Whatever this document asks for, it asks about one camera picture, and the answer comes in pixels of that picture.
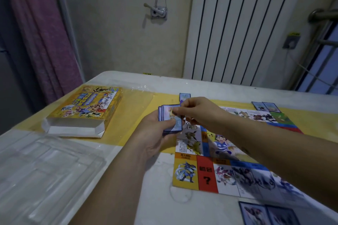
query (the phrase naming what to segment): hand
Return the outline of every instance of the hand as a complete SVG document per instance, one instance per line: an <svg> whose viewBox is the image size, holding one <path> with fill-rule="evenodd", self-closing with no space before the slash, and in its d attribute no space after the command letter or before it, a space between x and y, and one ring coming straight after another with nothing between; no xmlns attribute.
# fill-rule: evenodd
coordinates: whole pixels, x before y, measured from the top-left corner
<svg viewBox="0 0 338 225"><path fill-rule="evenodd" d="M161 146L166 142L176 139L177 134L162 136L163 130L173 127L175 123L176 120L174 118L158 121L158 111L155 110L141 120L127 143L144 149L147 159L150 159L159 152Z"/></svg>
<svg viewBox="0 0 338 225"><path fill-rule="evenodd" d="M181 107L173 108L173 112L186 116L186 120L192 125L201 125L215 134L223 134L224 119L231 116L205 97L186 99Z"/></svg>

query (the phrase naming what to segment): clear plastic tray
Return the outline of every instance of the clear plastic tray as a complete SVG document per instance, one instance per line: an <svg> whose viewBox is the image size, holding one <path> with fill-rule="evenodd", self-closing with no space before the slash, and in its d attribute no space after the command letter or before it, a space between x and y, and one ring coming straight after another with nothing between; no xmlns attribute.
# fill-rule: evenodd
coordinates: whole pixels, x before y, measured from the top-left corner
<svg viewBox="0 0 338 225"><path fill-rule="evenodd" d="M66 139L2 136L1 224L60 224L105 163L102 151Z"/></svg>

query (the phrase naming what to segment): person's left hand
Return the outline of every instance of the person's left hand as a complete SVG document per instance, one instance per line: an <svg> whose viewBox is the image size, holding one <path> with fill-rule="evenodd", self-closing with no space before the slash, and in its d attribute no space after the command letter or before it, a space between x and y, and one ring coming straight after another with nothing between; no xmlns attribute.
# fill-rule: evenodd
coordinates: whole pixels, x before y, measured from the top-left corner
<svg viewBox="0 0 338 225"><path fill-rule="evenodd" d="M163 130L173 127L175 123L176 120L174 118L158 121L158 110L155 110L141 120L127 143L144 149L147 159L150 159L159 152L161 146L167 141L172 141L173 138L176 138L177 134L162 136Z"/></svg>

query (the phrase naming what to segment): person's right hand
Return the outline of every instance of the person's right hand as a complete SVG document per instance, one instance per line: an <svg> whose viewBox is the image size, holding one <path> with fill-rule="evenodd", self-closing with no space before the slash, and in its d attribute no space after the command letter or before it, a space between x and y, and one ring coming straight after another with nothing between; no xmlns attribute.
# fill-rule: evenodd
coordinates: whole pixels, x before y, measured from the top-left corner
<svg viewBox="0 0 338 225"><path fill-rule="evenodd" d="M225 120L231 116L229 112L205 97L186 99L181 107L173 108L173 112L180 116L186 116L186 120L192 125L201 125L215 134L223 134Z"/></svg>

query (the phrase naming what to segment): pink curtain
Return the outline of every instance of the pink curtain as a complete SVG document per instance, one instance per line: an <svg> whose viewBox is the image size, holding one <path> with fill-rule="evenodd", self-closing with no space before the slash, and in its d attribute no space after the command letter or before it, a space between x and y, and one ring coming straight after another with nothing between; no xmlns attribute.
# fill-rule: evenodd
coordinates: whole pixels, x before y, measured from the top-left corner
<svg viewBox="0 0 338 225"><path fill-rule="evenodd" d="M11 0L47 103L82 84L56 0Z"/></svg>

